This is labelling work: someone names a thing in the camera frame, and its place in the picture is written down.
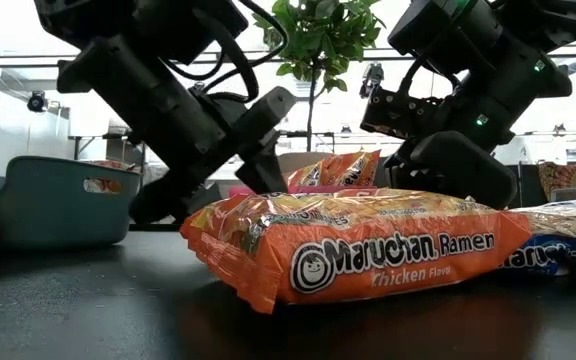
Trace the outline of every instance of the blue ramen package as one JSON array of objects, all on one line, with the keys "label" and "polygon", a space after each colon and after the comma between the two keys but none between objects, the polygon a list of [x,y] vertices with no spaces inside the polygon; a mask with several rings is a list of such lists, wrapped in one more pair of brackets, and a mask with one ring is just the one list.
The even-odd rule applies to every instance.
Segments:
[{"label": "blue ramen package", "polygon": [[503,269],[566,275],[576,266],[576,201],[517,209],[530,219],[533,237],[501,265]]}]

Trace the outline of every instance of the ramen package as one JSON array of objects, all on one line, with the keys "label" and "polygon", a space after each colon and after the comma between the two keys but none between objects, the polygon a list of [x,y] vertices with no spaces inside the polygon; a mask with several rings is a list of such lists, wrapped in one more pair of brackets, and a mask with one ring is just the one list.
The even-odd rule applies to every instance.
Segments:
[{"label": "ramen package", "polygon": [[262,313],[455,284],[498,268],[531,235],[522,214],[392,189],[238,195],[181,233]]},{"label": "ramen package", "polygon": [[534,236],[503,269],[560,276],[576,267],[576,200],[515,211],[528,216]]},{"label": "ramen package", "polygon": [[288,186],[371,186],[379,165],[380,150],[332,155],[285,175]]}]

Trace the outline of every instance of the green plant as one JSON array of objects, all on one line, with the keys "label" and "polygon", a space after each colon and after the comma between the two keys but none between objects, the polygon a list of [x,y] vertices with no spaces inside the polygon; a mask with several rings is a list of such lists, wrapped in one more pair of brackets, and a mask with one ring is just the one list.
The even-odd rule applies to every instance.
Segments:
[{"label": "green plant", "polygon": [[[339,77],[348,71],[351,61],[363,61],[364,48],[375,47],[385,24],[370,7],[379,0],[277,0],[272,12],[288,34],[288,46],[279,54],[284,63],[277,75],[294,75],[310,82],[307,122],[307,146],[311,150],[312,113],[315,100],[333,89],[348,91]],[[264,30],[264,43],[275,48],[281,42],[279,32],[259,16],[255,25]],[[323,75],[323,86],[315,94]]]}]

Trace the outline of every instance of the teal plastic basket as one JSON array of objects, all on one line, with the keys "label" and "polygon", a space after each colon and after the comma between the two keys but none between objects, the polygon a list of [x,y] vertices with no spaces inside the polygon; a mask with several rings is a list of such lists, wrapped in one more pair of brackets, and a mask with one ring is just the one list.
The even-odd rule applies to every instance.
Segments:
[{"label": "teal plastic basket", "polygon": [[[91,179],[119,184],[118,191],[91,192]],[[52,250],[117,243],[126,237],[128,208],[139,174],[78,161],[21,156],[0,178],[0,245]]]}]

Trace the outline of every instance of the table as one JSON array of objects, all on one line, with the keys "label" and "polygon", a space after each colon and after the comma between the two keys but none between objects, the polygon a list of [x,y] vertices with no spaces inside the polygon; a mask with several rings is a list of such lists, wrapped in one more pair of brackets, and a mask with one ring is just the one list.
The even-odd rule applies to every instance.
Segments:
[{"label": "table", "polygon": [[576,277],[253,313],[177,233],[0,257],[0,359],[576,359]]}]

